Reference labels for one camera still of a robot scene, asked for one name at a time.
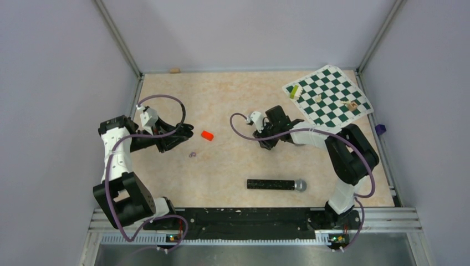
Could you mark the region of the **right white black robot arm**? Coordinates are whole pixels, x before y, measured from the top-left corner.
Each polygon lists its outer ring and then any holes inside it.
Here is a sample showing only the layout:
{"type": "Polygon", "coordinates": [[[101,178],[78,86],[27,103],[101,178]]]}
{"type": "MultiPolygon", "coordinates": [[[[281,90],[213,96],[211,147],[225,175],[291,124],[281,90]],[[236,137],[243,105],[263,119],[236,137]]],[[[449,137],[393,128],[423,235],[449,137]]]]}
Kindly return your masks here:
{"type": "Polygon", "coordinates": [[[256,128],[252,136],[264,149],[271,150],[279,141],[284,141],[296,146],[314,146],[328,152],[338,181],[325,204],[325,221],[331,228],[340,228],[345,224],[363,179],[380,162],[361,129],[355,124],[348,124],[334,134],[303,119],[291,120],[279,105],[265,114],[258,111],[250,113],[246,123],[256,128]]]}

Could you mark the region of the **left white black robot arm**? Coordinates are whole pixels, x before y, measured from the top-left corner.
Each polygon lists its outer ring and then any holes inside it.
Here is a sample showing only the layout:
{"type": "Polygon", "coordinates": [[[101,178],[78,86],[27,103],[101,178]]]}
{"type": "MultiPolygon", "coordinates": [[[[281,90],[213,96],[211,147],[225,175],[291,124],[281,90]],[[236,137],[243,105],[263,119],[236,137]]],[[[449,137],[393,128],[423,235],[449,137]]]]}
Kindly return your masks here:
{"type": "Polygon", "coordinates": [[[164,229],[177,224],[177,213],[167,197],[154,199],[151,192],[132,169],[131,153],[156,146],[160,153],[170,151],[193,136],[193,126],[172,126],[157,119],[150,132],[121,115],[100,124],[98,133],[105,147],[105,171],[93,195],[114,228],[134,224],[156,216],[164,229]]]}

